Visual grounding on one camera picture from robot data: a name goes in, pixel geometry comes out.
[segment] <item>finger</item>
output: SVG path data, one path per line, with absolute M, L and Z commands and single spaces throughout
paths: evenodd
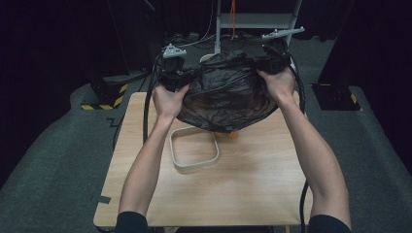
M 184 87 L 180 88 L 178 92 L 179 92 L 180 94 L 185 95 L 186 92 L 188 92 L 188 90 L 189 90 L 189 85 L 187 84 L 187 85 L 185 85 Z
M 264 79 L 269 76 L 269 74 L 267 74 L 266 72 L 261 71 L 261 70 L 259 70 L 259 69 L 257 69 L 257 73 L 258 73 L 262 78 L 264 78 Z

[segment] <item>wire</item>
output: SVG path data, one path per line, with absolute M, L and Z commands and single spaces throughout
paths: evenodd
M 160 78 L 157 78 L 154 82 L 153 82 L 153 84 L 152 84 L 152 86 L 150 87 L 150 89 L 155 89 L 155 85 L 156 84 L 159 84 L 159 81 L 160 80 Z
M 200 50 L 210 50 L 210 49 L 212 49 L 212 48 L 215 47 L 215 44 L 212 44 L 212 43 L 203 43 L 203 45 L 212 45 L 212 46 L 211 46 L 211 47 L 208 47 L 208 48 L 202 48 L 202 47 L 199 46 L 199 45 L 193 45 L 193 47 L 198 48 L 198 49 L 200 49 Z
M 291 59 L 293 61 L 294 67 L 296 68 L 296 71 L 294 71 L 293 67 L 289 65 L 289 68 L 291 69 L 292 73 L 294 74 L 297 82 L 297 86 L 299 89 L 299 108 L 300 111 L 302 111 L 305 114 L 305 105 L 306 105 L 306 96 L 305 96 L 305 90 L 303 86 L 303 81 L 299 76 L 299 72 L 297 69 L 297 64 L 294 59 L 294 57 L 291 55 Z M 306 231 L 306 226 L 305 226 L 305 215 L 304 215 L 304 205 L 305 205 L 305 198 L 306 198 L 306 193 L 309 187 L 309 183 L 305 181 L 305 184 L 303 185 L 302 193 L 300 194 L 300 202 L 299 202 L 299 216 L 300 216 L 300 232 L 305 233 Z
M 151 98 L 152 98 L 154 77 L 155 77 L 155 74 L 157 74 L 157 66 L 159 66 L 158 61 L 160 60 L 160 58 L 161 58 L 161 54 L 158 55 L 154 61 L 154 67 L 152 69 L 151 79 L 149 81 L 149 88 L 146 93 L 145 109 L 143 111 L 143 144 L 145 144 L 146 141 L 148 140 L 149 106 L 150 106 Z
M 196 44 L 202 43 L 202 42 L 207 41 L 207 40 L 209 40 L 209 39 L 211 39 L 211 38 L 213 38 L 213 37 L 216 36 L 216 34 L 214 34 L 214 35 L 206 38 L 206 36 L 207 36 L 208 33 L 209 33 L 210 27 L 211 27 L 211 25 L 212 25 L 213 12 L 214 12 L 214 11 L 213 11 L 213 9 L 214 9 L 214 3 L 215 3 L 215 0 L 212 0 L 212 10 L 211 10 L 211 14 L 210 14 L 209 26 L 208 26 L 208 28 L 207 28 L 207 31 L 206 31 L 205 35 L 202 37 L 202 39 L 200 39 L 198 42 L 190 43 L 190 44 L 186 44 L 186 45 L 181 45 L 181 46 L 179 46 L 179 47 L 188 47 L 188 46 L 196 45 Z
M 144 80 L 142 81 L 142 84 L 140 84 L 139 89 L 137 90 L 138 92 L 140 92 L 140 91 L 142 90 L 143 84 L 145 84 L 145 82 L 146 82 L 146 79 L 144 79 Z
M 165 39 L 165 44 L 170 44 L 170 43 L 193 43 L 198 41 L 198 37 L 193 37 L 193 38 L 183 38 L 183 35 L 180 34 L 175 34 L 171 38 L 166 38 Z
M 235 27 L 235 12 L 236 12 L 236 0 L 232 0 L 232 5 L 230 9 L 230 21 L 229 23 L 232 25 L 232 37 L 231 40 L 234 39 L 236 36 L 236 27 Z

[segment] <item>black shirt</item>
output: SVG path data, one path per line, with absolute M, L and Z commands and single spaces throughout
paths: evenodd
M 149 226 L 144 216 L 135 212 L 123 212 L 118 215 L 116 233 L 148 232 Z M 319 215 L 310 218 L 308 233 L 351 233 L 351 230 L 345 223 L 333 216 Z

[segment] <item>wooden table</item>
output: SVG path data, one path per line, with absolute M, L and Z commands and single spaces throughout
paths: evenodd
M 142 147 L 146 93 L 130 97 L 116 149 L 98 203 L 94 224 L 115 226 L 121 188 Z M 155 106 L 149 111 L 149 130 Z M 188 125 L 174 121 L 171 130 Z M 298 205 L 305 178 L 297 161 L 291 134 L 277 110 L 267 119 L 240 130 L 238 138 L 217 137 L 221 156 L 207 167 L 177 170 L 166 140 L 154 198 L 148 211 L 149 226 L 298 225 Z M 174 141 L 182 163 L 214 156 L 211 133 Z M 312 193 L 305 202 L 305 219 L 312 208 Z

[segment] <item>yellow and black tape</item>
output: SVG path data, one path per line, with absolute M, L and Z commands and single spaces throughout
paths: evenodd
M 351 99 L 352 99 L 352 101 L 354 101 L 354 104 L 358 103 L 358 99 L 354 94 L 351 94 Z
M 83 110 L 113 110 L 117 109 L 120 106 L 121 101 L 123 100 L 123 96 L 125 94 L 125 91 L 127 90 L 127 84 L 124 84 L 120 87 L 119 93 L 117 93 L 116 96 L 114 96 L 114 100 L 112 101 L 111 104 L 82 104 L 82 109 Z

